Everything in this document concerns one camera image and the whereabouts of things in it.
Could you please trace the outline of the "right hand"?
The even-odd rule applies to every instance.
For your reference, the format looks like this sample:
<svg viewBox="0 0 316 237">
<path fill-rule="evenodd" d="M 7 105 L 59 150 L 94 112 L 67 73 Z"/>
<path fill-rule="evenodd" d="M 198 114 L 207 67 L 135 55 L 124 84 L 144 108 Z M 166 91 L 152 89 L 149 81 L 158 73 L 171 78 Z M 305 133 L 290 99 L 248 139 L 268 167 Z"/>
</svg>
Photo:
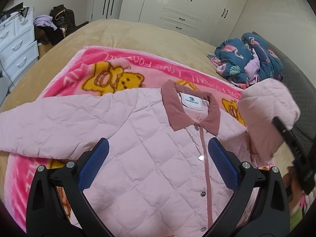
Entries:
<svg viewBox="0 0 316 237">
<path fill-rule="evenodd" d="M 282 178 L 287 196 L 288 198 L 291 198 L 291 201 L 300 201 L 300 199 L 302 198 L 303 190 L 298 181 L 296 170 L 294 166 L 288 166 L 287 171 L 288 172 Z"/>
</svg>

